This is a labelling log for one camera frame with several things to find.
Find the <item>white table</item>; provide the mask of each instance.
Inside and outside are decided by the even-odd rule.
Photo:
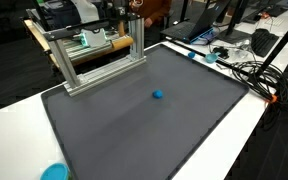
[[[283,16],[288,19],[288,12]],[[258,27],[270,26],[261,22]],[[238,27],[249,33],[254,28],[255,25],[244,23]],[[272,33],[283,35],[287,30],[288,20],[280,27],[273,26]],[[180,53],[188,53],[169,42],[164,44]],[[203,53],[208,52],[208,47],[190,47]],[[220,70],[215,64],[206,64],[202,57],[197,56],[195,60],[230,75],[229,70]],[[281,70],[286,68],[288,44],[273,64]],[[56,162],[66,163],[40,96],[41,93],[36,94],[0,110],[0,180],[38,180],[48,166]],[[263,99],[249,92],[214,129],[174,179],[224,179],[264,110]]]

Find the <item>blue ball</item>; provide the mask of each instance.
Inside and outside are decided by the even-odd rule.
[[[187,55],[189,58],[194,58],[195,57],[195,53],[194,52],[189,52]]]
[[[163,92],[161,90],[156,90],[153,92],[153,97],[156,99],[161,99],[163,97]]]

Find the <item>floor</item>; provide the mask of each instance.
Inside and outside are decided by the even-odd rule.
[[[182,2],[173,0],[172,9],[175,12],[171,22],[179,20]],[[186,16],[194,22],[203,9],[204,3],[194,1],[188,8]],[[18,30],[17,33],[18,37],[24,39],[5,40],[7,43],[0,45],[0,108],[61,82],[61,79],[53,76],[48,60],[42,55],[40,48],[26,38],[24,31]],[[264,132],[260,127],[254,130],[228,173],[227,179],[288,180],[287,112],[280,116],[270,131]]]

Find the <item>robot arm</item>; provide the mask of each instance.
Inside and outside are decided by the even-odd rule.
[[[98,10],[90,0],[71,0],[77,8],[81,17],[81,23],[88,23],[99,20]],[[83,46],[98,47],[106,43],[104,29],[89,31],[82,29]]]

